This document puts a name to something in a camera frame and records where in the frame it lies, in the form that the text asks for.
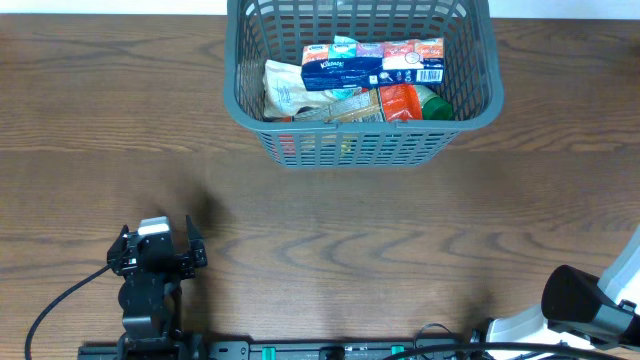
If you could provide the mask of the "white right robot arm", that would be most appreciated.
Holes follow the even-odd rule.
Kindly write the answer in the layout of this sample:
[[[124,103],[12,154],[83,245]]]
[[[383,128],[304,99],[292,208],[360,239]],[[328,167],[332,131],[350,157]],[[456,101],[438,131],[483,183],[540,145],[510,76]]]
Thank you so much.
[[[639,234],[601,276],[569,265],[550,275],[541,303],[472,332],[480,343],[639,350]]]

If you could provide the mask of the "orange biscuit packet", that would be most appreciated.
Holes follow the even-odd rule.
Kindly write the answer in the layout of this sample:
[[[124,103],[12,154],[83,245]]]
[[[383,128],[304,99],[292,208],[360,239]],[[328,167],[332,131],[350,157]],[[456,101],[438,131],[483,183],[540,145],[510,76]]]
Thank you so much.
[[[393,123],[422,120],[422,106],[429,93],[430,89],[423,85],[385,86],[293,117],[278,119],[278,122]]]

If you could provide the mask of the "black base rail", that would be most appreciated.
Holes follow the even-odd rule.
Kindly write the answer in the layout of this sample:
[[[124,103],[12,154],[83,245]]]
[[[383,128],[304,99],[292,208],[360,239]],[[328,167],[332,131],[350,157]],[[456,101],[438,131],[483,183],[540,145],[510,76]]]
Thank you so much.
[[[246,341],[214,342],[207,349],[190,352],[186,349],[145,350],[127,346],[82,346],[78,360],[366,360],[384,359],[415,348],[434,345],[457,345],[453,338],[423,338],[415,343],[402,341],[349,343],[249,343]]]

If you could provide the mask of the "green lid jar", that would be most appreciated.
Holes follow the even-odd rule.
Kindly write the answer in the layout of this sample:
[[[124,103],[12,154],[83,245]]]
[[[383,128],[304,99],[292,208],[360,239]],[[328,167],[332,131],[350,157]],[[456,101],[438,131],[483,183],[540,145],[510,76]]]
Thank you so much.
[[[423,85],[415,85],[423,120],[452,120],[453,107],[437,93]]]

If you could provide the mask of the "mint green tissue pouch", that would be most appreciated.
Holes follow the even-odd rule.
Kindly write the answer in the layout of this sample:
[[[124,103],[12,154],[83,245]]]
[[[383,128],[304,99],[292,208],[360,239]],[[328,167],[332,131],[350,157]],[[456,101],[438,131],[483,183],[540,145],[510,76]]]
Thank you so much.
[[[338,36],[334,37],[333,43],[329,48],[329,59],[350,59],[356,57],[356,43],[357,41],[349,37]],[[339,88],[333,89],[331,94],[337,100],[345,100],[354,95],[359,94],[362,91],[361,87],[355,88]]]

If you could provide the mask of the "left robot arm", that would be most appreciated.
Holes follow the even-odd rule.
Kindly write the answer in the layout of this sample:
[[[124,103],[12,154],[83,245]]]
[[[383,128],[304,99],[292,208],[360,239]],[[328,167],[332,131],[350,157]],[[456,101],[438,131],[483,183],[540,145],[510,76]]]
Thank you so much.
[[[186,217],[188,249],[178,253],[167,217],[124,226],[107,252],[107,264],[124,283],[118,293],[125,333],[118,359],[206,359],[202,337],[182,329],[181,282],[208,264],[204,239]]]

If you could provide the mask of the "Kleenex tissue multipack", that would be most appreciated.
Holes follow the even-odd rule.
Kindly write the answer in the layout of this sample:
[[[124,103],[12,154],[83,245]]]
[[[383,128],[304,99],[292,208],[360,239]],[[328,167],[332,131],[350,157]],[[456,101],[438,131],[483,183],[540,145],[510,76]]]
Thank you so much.
[[[329,59],[331,44],[302,51],[301,77],[308,91],[377,88],[400,84],[439,85],[445,73],[442,38],[357,42],[356,57]]]

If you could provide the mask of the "grey plastic lattice basket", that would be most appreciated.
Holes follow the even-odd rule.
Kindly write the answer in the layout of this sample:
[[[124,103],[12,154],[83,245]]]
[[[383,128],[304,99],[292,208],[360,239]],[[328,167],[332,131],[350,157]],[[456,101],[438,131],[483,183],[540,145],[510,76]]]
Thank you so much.
[[[224,103],[271,158],[289,168],[411,166],[428,162],[459,133],[495,120],[504,104],[496,38],[486,0],[229,0]],[[265,118],[267,61],[300,64],[306,45],[335,36],[359,42],[445,41],[435,92],[449,121],[279,122]]]

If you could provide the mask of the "beige paper pouch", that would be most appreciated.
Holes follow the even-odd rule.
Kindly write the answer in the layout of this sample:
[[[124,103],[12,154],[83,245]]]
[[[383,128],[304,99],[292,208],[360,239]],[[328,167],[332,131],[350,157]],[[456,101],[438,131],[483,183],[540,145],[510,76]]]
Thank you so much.
[[[264,111],[266,118],[284,118],[303,108],[319,108],[338,100],[330,90],[308,91],[297,65],[267,60],[264,67]]]

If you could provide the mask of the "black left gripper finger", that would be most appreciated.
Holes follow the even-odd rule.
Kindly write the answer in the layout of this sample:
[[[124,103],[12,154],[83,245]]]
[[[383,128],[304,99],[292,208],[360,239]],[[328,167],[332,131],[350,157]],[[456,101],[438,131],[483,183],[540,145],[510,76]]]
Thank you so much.
[[[124,225],[114,243],[107,251],[107,260],[115,260],[127,250],[129,227]]]
[[[190,215],[186,216],[186,227],[190,251],[194,254],[204,254],[205,246],[203,236],[199,229],[194,225]]]

